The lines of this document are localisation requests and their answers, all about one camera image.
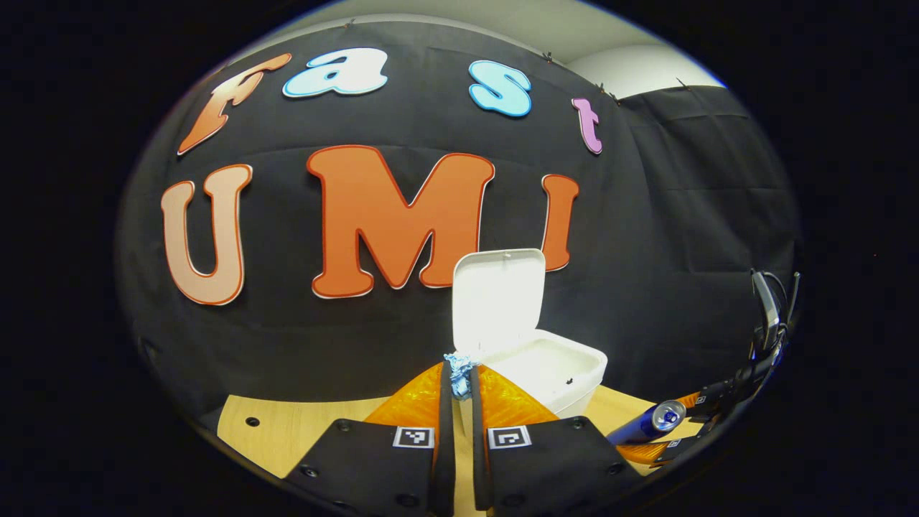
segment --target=wooden table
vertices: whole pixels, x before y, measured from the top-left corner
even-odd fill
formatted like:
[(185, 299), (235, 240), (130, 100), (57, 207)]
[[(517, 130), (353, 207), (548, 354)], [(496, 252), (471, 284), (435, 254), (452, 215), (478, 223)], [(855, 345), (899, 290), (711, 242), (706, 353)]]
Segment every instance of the wooden table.
[[(335, 419), (363, 420), (387, 397), (347, 402), (277, 402), (242, 396), (227, 397), (217, 435), (237, 452), (278, 477), (285, 477)], [(635, 418), (653, 402), (599, 386), (584, 412), (607, 434)], [(252, 427), (246, 419), (255, 417)], [(684, 421), (666, 440), (694, 436), (701, 424)], [(457, 482), (454, 500), (456, 517), (483, 516), (476, 511), (472, 491), (472, 438), (463, 433), (460, 405), (453, 403), (453, 432), (456, 443)], [(632, 463), (641, 474), (652, 470)]]

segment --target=blue can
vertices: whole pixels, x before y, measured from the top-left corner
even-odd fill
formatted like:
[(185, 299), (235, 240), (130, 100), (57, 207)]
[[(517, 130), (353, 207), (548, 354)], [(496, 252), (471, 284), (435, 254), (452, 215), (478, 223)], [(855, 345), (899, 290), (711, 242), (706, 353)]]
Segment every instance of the blue can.
[(686, 417), (686, 406), (678, 400), (655, 404), (633, 421), (612, 431), (607, 440), (613, 445), (647, 443), (663, 438)]

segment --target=purple letter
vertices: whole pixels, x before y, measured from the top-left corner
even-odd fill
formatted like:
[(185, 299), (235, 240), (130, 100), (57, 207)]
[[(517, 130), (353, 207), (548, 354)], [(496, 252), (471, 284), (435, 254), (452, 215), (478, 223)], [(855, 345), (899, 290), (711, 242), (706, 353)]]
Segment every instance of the purple letter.
[(573, 98), (572, 106), (577, 109), (578, 119), (581, 121), (581, 137), (590, 152), (599, 155), (603, 150), (603, 143), (596, 138), (594, 133), (594, 124), (600, 123), (600, 119), (590, 109), (590, 101), (586, 98)]

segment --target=open container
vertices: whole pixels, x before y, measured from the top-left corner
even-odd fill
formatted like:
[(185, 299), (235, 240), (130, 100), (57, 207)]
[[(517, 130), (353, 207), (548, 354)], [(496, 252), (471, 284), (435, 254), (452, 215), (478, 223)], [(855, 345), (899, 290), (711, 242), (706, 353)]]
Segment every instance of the open container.
[[(500, 373), (560, 419), (583, 415), (603, 380), (600, 350), (536, 328), (546, 258), (538, 249), (471, 253), (453, 271), (453, 344)], [(471, 437), (472, 403), (459, 403)]]

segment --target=orange letter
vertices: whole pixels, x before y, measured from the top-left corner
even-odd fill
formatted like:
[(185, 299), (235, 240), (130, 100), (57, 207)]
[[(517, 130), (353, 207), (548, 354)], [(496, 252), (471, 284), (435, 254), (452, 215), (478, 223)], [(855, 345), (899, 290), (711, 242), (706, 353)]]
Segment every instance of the orange letter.
[(431, 260), (419, 274), (428, 287), (451, 285), (456, 263), (479, 250), (482, 196), (494, 177), (482, 157), (445, 155), (411, 204), (373, 147), (329, 147), (313, 153), (306, 168), (323, 183), (323, 273), (312, 281), (322, 298), (373, 289), (373, 276), (360, 268), (359, 239), (394, 289), (408, 282), (432, 234)]
[(571, 259), (568, 253), (568, 229), (572, 223), (574, 198), (580, 189), (573, 179), (558, 174), (544, 177), (542, 189), (549, 196), (546, 201), (546, 233), (542, 236), (542, 254), (546, 256), (546, 271), (555, 271), (567, 266)]
[(258, 86), (258, 82), (262, 80), (262, 75), (265, 75), (265, 70), (277, 70), (287, 64), (288, 61), (290, 61), (290, 54), (281, 54), (276, 58), (257, 64), (241, 74), (234, 75), (220, 86), (214, 88), (214, 91), (210, 92), (208, 104), (198, 115), (191, 132), (178, 146), (178, 155), (181, 156), (187, 153), (189, 149), (220, 131), (223, 125), (227, 123), (227, 119), (229, 119), (227, 115), (223, 114), (223, 108), (227, 102), (232, 100), (234, 106), (239, 106)]
[(166, 263), (179, 291), (204, 305), (226, 305), (243, 289), (243, 247), (239, 237), (239, 193), (252, 179), (252, 168), (235, 165), (215, 170), (204, 180), (211, 196), (211, 225), (216, 263), (211, 274), (195, 269), (188, 255), (186, 208), (195, 193), (191, 181), (176, 183), (163, 193), (163, 240)]

